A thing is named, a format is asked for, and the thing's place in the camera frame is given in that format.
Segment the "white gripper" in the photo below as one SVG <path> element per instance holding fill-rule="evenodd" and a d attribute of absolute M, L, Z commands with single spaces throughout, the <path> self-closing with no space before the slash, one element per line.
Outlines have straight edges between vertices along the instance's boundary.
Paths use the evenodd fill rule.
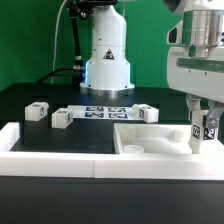
<path fill-rule="evenodd" d="M 189 93 L 186 95 L 189 121 L 192 113 L 201 109 L 200 97 L 213 100 L 208 102 L 205 126 L 209 129 L 219 126 L 224 113 L 224 47 L 211 48 L 207 59 L 190 58 L 184 48 L 171 47 L 167 82 L 171 89 Z"/>

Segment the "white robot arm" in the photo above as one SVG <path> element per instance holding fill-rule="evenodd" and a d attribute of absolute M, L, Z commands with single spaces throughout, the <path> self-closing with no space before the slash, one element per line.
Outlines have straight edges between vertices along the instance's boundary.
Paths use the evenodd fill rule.
<path fill-rule="evenodd" d="M 84 92 L 114 95 L 130 92 L 130 64 L 125 57 L 126 21 L 114 9 L 118 0 L 83 0 L 93 16 L 92 55 L 85 66 Z M 203 118 L 215 128 L 224 114 L 224 0 L 162 0 L 173 14 L 182 16 L 167 34 L 170 88 L 185 92 L 188 110 L 209 100 Z"/>

